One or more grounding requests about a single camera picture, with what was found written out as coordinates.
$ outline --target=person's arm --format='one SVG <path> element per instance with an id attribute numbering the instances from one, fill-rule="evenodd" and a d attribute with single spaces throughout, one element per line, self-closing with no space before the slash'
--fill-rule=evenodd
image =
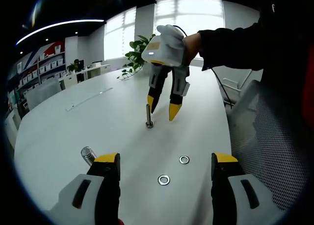
<path id="1" fill-rule="evenodd" d="M 200 52 L 204 59 L 203 70 L 217 66 L 261 70 L 271 60 L 266 41 L 260 23 L 245 29 L 201 30 L 184 38 L 189 62 Z"/>

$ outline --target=black cable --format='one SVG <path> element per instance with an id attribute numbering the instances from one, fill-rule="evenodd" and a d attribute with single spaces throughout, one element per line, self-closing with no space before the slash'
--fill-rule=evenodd
<path id="1" fill-rule="evenodd" d="M 185 36 L 187 36 L 186 32 L 185 32 L 181 27 L 179 27 L 178 25 L 173 25 L 173 26 L 179 28 L 179 29 L 185 34 Z M 212 72 L 214 72 L 214 74 L 215 74 L 217 80 L 219 81 L 219 83 L 220 83 L 220 85 L 221 85 L 221 88 L 224 90 L 224 92 L 225 92 L 225 94 L 226 94 L 226 96 L 227 96 L 227 98 L 228 98 L 229 104 L 230 104 L 230 109 L 232 109 L 231 99 L 229 98 L 229 96 L 228 96 L 228 94 L 227 94 L 227 92 L 226 92 L 224 86 L 222 85 L 222 83 L 221 83 L 221 81 L 220 81 L 218 75 L 216 74 L 216 72 L 214 71 L 213 68 L 212 68 Z"/>
<path id="2" fill-rule="evenodd" d="M 182 30 L 181 27 L 179 27 L 178 25 L 172 25 L 172 26 L 174 26 L 174 27 L 176 27 L 176 28 L 179 28 L 179 29 L 185 34 L 185 36 L 187 36 L 186 32 L 185 32 L 184 30 Z"/>
<path id="3" fill-rule="evenodd" d="M 219 83 L 220 83 L 220 85 L 221 85 L 222 89 L 224 90 L 224 92 L 225 92 L 225 94 L 226 94 L 226 96 L 227 96 L 227 98 L 228 98 L 229 104 L 230 104 L 230 109 L 232 109 L 232 103 L 231 103 L 231 100 L 230 100 L 230 98 L 229 98 L 229 96 L 228 96 L 228 94 L 227 94 L 227 92 L 226 92 L 226 90 L 225 90 L 224 86 L 222 85 L 222 83 L 221 83 L 220 79 L 218 78 L 218 75 L 216 74 L 216 72 L 214 71 L 214 69 L 212 68 L 211 70 L 212 70 L 212 72 L 214 72 L 214 74 L 215 74 L 215 76 L 216 76 L 217 80 L 219 81 Z"/>

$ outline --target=window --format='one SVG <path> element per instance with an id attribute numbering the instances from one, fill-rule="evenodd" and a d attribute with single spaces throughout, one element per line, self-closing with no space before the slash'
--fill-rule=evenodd
<path id="1" fill-rule="evenodd" d="M 157 0 L 155 34 L 160 34 L 158 25 L 167 24 L 180 26 L 187 35 L 225 27 L 222 0 Z"/>
<path id="2" fill-rule="evenodd" d="M 129 9 L 111 19 L 105 26 L 105 60 L 124 57 L 134 40 L 136 8 Z"/>

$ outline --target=table surface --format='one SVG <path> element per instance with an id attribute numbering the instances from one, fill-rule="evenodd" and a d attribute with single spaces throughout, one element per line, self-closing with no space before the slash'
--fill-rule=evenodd
<path id="1" fill-rule="evenodd" d="M 41 210 L 50 210 L 61 189 L 87 173 L 80 150 L 89 146 L 96 155 L 121 155 L 119 218 L 125 224 L 211 224 L 211 153 L 231 153 L 214 74 L 190 67 L 191 86 L 172 122 L 169 74 L 152 129 L 145 127 L 148 77 L 136 74 L 120 81 L 120 74 L 110 72 L 65 89 L 22 119 L 15 165 L 30 197 Z M 180 164 L 181 155 L 190 162 Z M 157 182 L 163 174 L 171 179 L 167 186 Z"/>

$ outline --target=black sleeve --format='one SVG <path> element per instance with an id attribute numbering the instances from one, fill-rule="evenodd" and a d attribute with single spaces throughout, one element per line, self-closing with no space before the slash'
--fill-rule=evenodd
<path id="1" fill-rule="evenodd" d="M 258 71 L 269 62 L 267 38 L 260 23 L 235 30 L 201 30 L 203 70 L 217 66 Z"/>

